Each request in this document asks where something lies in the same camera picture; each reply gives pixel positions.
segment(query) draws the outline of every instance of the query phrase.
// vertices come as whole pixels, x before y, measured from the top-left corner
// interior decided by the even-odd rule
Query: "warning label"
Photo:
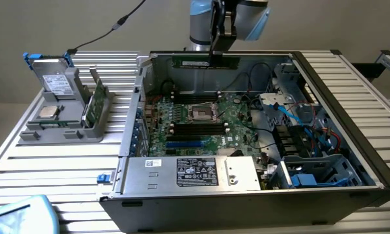
[[[217,164],[211,158],[178,158],[175,183],[179,187],[217,186]]]
[[[73,95],[70,85],[63,75],[43,76],[43,80],[54,95]]]

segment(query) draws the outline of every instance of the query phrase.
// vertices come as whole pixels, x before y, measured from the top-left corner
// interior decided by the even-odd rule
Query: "white sticker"
[[[145,161],[145,167],[161,167],[162,166],[162,160],[155,159],[155,160],[146,160]]]
[[[209,62],[202,62],[202,61],[182,61],[182,66],[201,66],[201,67],[207,67]]]
[[[73,91],[63,75],[42,76],[50,92],[54,95],[73,95]]]

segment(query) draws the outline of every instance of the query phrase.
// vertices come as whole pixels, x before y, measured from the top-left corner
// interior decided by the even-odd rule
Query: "blue pcie slot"
[[[166,148],[202,148],[202,141],[167,142]]]

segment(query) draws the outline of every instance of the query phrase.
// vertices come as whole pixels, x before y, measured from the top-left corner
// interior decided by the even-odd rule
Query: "barcode sticker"
[[[42,77],[54,95],[73,95],[67,79],[63,75],[49,75]]]

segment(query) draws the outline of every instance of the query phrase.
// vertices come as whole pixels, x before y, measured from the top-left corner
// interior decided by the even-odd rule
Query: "wall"
[[[0,102],[27,103],[38,82],[23,51],[62,54],[105,33],[139,0],[0,0]],[[270,0],[265,35],[233,49],[339,49],[372,61],[390,49],[390,0]],[[189,0],[147,0],[121,30],[85,50],[181,49]]]

